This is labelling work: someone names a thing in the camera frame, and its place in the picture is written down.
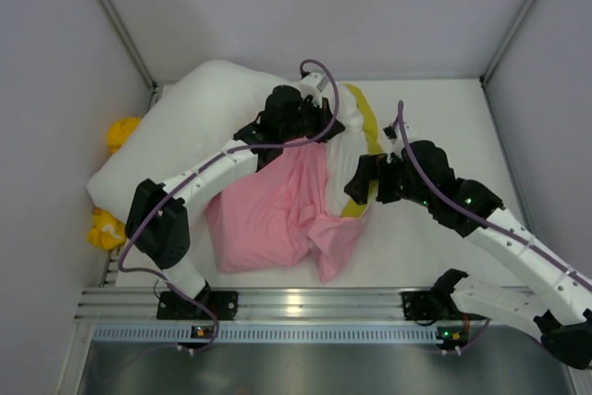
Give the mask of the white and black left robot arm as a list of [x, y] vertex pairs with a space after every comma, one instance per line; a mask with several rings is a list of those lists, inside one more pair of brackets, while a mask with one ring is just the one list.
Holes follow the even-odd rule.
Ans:
[[181, 299], [204, 307], [207, 280], [190, 259], [191, 210], [201, 211], [226, 187], [267, 167], [283, 152], [328, 142], [343, 132], [340, 95], [325, 97], [319, 87], [279, 85], [252, 122], [237, 130], [214, 155], [177, 176], [136, 188], [125, 234], [154, 263], [151, 274]]

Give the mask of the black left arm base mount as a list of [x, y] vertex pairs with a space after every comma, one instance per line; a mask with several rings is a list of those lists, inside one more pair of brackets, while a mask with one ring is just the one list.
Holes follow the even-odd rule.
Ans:
[[[196, 299], [205, 306], [218, 320], [231, 321], [239, 307], [239, 294], [236, 291], [204, 290]], [[158, 297], [156, 312], [158, 320], [209, 320], [203, 309], [184, 300], [173, 291], [163, 291]]]

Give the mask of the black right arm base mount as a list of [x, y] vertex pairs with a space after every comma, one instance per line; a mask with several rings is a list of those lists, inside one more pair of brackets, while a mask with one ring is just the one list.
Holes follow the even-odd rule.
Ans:
[[404, 318], [422, 327], [432, 326], [450, 314], [446, 299], [432, 290], [405, 291], [401, 303]]

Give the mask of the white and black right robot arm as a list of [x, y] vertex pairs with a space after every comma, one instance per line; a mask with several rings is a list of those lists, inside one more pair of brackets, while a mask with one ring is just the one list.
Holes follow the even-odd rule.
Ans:
[[524, 295], [451, 269], [431, 289], [446, 311], [480, 315], [536, 339], [574, 369], [591, 365], [591, 280], [521, 224], [482, 183], [455, 176], [445, 152], [415, 141], [397, 153], [360, 157], [345, 192], [358, 204], [377, 186], [377, 201], [423, 206], [443, 227], [490, 254], [529, 290]]

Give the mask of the pink pillowcase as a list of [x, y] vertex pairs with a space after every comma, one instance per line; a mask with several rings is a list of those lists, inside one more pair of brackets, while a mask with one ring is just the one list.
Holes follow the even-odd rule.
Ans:
[[312, 143], [284, 151], [219, 193], [205, 209], [218, 271], [295, 267], [310, 256], [321, 282], [339, 275], [364, 232], [368, 208], [347, 202], [331, 214], [327, 180], [326, 149]]

